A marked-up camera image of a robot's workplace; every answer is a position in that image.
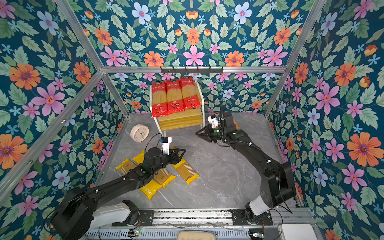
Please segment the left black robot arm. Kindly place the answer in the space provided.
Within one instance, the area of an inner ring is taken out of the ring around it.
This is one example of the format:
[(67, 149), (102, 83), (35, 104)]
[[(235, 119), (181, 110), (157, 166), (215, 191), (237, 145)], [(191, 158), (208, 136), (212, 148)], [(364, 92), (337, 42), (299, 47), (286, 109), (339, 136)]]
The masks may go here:
[(167, 165), (176, 165), (185, 149), (170, 149), (168, 154), (151, 148), (144, 154), (142, 164), (115, 180), (94, 188), (76, 187), (69, 191), (50, 217), (50, 222), (63, 240), (78, 240), (91, 227), (94, 212), (103, 204), (144, 187)]

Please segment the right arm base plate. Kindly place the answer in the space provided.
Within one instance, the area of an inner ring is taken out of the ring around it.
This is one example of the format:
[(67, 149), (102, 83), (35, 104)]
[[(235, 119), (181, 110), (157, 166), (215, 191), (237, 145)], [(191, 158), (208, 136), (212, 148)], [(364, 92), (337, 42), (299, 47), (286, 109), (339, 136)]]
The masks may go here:
[(270, 213), (263, 213), (256, 216), (251, 210), (231, 209), (232, 221), (234, 226), (272, 226), (273, 220)]

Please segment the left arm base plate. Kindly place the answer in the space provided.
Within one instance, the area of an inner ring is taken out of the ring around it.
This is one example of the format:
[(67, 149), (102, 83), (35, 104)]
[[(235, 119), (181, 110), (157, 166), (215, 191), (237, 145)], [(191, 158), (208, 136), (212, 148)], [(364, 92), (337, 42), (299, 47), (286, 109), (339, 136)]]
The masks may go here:
[(153, 210), (135, 210), (122, 222), (112, 223), (113, 227), (150, 227), (154, 220)]

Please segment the red spaghetti bag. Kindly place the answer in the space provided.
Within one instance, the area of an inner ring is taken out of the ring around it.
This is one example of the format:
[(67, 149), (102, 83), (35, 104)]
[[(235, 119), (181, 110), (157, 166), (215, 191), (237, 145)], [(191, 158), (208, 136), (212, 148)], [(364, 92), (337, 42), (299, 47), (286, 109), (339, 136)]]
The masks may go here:
[(180, 79), (182, 97), (185, 109), (196, 109), (201, 107), (197, 89), (192, 77), (182, 77)]
[(168, 114), (166, 83), (152, 83), (152, 118), (163, 117)]
[(180, 80), (167, 80), (167, 107), (169, 114), (185, 111)]

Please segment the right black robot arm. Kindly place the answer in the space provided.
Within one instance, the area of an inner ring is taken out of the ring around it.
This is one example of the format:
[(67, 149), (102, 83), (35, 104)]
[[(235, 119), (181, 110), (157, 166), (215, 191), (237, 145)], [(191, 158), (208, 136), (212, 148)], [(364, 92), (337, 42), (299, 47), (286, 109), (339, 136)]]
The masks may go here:
[(231, 147), (243, 155), (261, 176), (259, 196), (246, 204), (245, 218), (255, 223), (271, 209), (297, 195), (293, 172), (288, 163), (279, 163), (258, 147), (249, 135), (240, 129), (230, 112), (220, 110), (208, 117), (208, 124), (196, 136), (222, 147)]

